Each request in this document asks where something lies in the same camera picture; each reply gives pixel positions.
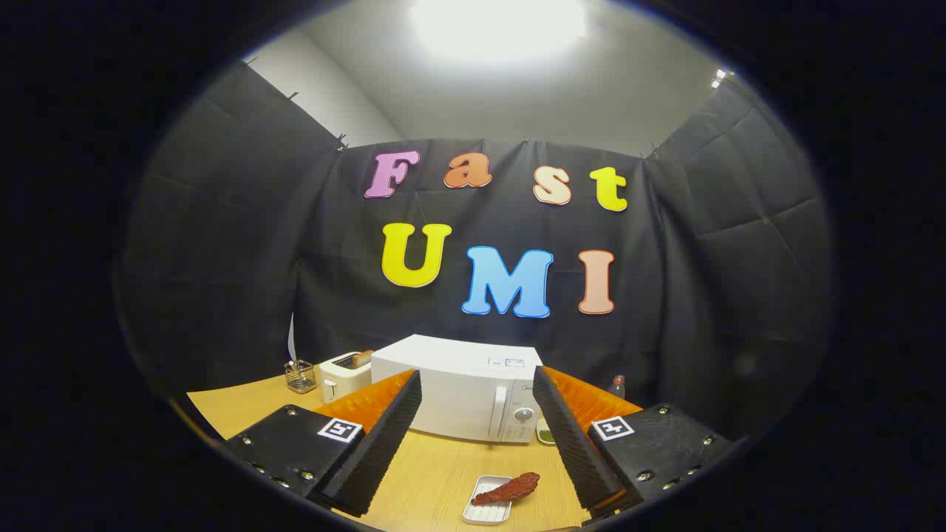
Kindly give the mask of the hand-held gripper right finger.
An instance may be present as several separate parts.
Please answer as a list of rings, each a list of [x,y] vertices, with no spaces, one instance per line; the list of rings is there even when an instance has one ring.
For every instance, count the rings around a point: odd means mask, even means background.
[[[549,366],[533,395],[590,523],[669,497],[740,448],[676,405],[642,408]]]

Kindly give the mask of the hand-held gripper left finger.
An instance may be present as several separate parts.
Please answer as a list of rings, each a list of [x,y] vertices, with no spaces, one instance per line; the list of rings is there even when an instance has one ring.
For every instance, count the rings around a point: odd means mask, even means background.
[[[421,402],[421,374],[409,368],[316,410],[286,404],[225,447],[284,491],[361,517]]]

